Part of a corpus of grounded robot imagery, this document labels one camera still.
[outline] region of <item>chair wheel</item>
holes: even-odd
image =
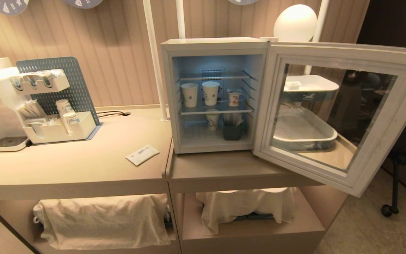
[[[382,206],[382,214],[385,217],[390,217],[391,215],[393,215],[393,212],[391,212],[390,210],[391,206],[389,205],[383,205]]]

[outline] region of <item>white pole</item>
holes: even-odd
[[[156,77],[156,87],[158,88],[159,105],[161,106],[161,121],[166,122],[167,118],[166,104],[164,102],[164,89],[162,87],[162,77],[159,65],[158,47],[156,46],[156,35],[154,33],[153,14],[151,13],[150,0],[143,0],[143,11],[147,21],[148,40],[150,41],[151,56],[153,58],[154,76]]]
[[[180,39],[186,38],[184,26],[184,5],[183,0],[176,0],[176,18],[178,18],[178,36]]]
[[[328,4],[330,0],[322,0],[320,3],[319,15],[317,16],[316,31],[314,32],[313,42],[319,42],[320,35],[322,34],[322,29],[324,27],[325,15],[327,14]],[[311,73],[312,66],[305,66],[305,75]]]

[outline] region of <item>wall decoration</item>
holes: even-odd
[[[237,5],[251,5],[258,1],[259,0],[230,0],[230,2],[237,4]]]
[[[0,13],[18,15],[26,9],[28,3],[29,0],[0,0]]]
[[[99,5],[103,0],[64,0],[71,6],[81,9],[89,9]]]

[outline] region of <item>glass door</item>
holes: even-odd
[[[271,45],[253,153],[361,196],[406,124],[406,49]]]

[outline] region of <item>white organizer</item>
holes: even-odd
[[[33,144],[86,139],[95,129],[95,121],[89,111],[77,112],[76,114],[80,122],[69,124],[71,133],[66,130],[60,118],[53,125],[40,127],[41,133],[36,133],[32,127],[23,127],[23,129]]]
[[[53,93],[53,92],[60,92],[66,88],[70,87],[70,83],[66,76],[61,76],[55,79],[50,80],[50,85],[47,86],[43,80],[36,81],[37,89],[32,88],[29,82],[21,82],[21,87],[23,88],[22,91],[15,88],[13,85],[13,90],[17,93],[17,95],[34,95],[36,93]]]

